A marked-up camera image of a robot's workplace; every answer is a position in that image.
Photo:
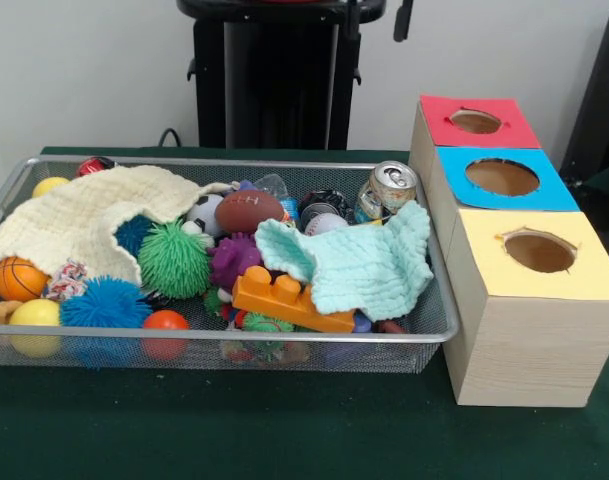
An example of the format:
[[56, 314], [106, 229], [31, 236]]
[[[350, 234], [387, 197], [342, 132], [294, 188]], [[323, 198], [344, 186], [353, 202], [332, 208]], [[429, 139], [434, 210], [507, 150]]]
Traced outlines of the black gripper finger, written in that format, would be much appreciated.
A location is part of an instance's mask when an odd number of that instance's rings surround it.
[[413, 0], [403, 0], [397, 9], [393, 31], [395, 42], [403, 42], [408, 38], [413, 5]]

